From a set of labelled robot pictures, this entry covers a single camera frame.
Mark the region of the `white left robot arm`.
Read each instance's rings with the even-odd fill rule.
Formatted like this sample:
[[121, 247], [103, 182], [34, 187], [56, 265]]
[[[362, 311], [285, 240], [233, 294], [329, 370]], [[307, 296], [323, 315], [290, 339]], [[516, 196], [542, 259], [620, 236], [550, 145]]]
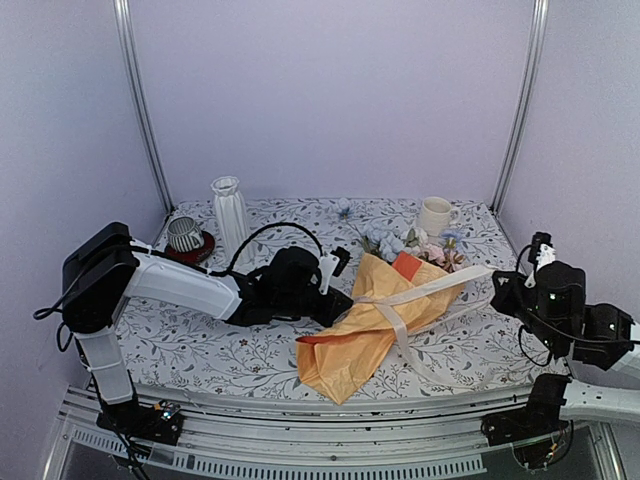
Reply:
[[235, 326], [307, 317], [332, 326], [353, 304], [335, 289], [350, 255], [342, 247], [312, 253], [279, 249], [270, 262], [248, 273], [234, 256], [223, 271], [171, 259], [135, 241], [127, 225], [113, 222], [63, 264], [63, 293], [56, 303], [96, 381], [111, 419], [128, 434], [148, 426], [116, 338], [116, 311], [127, 298], [143, 297], [202, 312]]

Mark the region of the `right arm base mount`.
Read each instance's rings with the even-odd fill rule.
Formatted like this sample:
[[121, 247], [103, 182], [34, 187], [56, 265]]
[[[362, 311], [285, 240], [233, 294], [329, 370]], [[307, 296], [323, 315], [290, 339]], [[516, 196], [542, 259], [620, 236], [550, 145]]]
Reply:
[[575, 435], [574, 422], [560, 419], [571, 380], [566, 375], [542, 374], [524, 406], [483, 416], [480, 431], [488, 444], [511, 444], [514, 459], [528, 471], [546, 470], [563, 460]]

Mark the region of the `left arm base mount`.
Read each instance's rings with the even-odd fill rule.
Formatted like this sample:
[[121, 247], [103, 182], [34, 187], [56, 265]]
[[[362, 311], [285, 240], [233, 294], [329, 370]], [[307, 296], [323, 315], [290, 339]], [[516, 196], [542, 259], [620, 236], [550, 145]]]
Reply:
[[108, 404], [98, 395], [101, 412], [97, 426], [129, 439], [137, 438], [170, 446], [178, 444], [182, 432], [184, 416], [181, 406], [168, 400], [160, 400], [153, 406], [139, 403], [137, 393], [133, 398]]

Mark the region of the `white ribbed ceramic vase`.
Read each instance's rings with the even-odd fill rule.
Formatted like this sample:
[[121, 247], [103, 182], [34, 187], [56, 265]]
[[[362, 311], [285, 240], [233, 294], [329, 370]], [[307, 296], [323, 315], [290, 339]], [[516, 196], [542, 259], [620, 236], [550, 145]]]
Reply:
[[219, 177], [211, 183], [216, 221], [228, 261], [250, 235], [246, 204], [239, 185], [239, 179], [234, 176]]

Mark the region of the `orange paper flower bouquet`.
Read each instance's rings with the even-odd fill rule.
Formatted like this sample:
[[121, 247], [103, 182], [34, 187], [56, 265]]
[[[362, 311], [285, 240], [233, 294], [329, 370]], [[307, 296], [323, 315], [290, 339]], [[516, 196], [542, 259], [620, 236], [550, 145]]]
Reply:
[[296, 340], [299, 380], [338, 405], [369, 381], [397, 341], [373, 302], [460, 270], [466, 261], [456, 239], [436, 240], [419, 226], [399, 232], [387, 220], [371, 220], [358, 233], [364, 255], [353, 306], [332, 327]]

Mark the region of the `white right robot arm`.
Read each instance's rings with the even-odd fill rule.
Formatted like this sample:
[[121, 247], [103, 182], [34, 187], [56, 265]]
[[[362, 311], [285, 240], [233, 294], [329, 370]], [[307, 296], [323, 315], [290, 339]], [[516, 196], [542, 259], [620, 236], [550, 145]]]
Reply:
[[[612, 304], [587, 304], [583, 270], [553, 261], [537, 269], [533, 286], [527, 280], [517, 271], [494, 272], [494, 310], [520, 320], [552, 359], [569, 355], [605, 372], [639, 376], [639, 323]], [[541, 374], [517, 413], [517, 427], [527, 436], [569, 420], [637, 423], [639, 391]]]

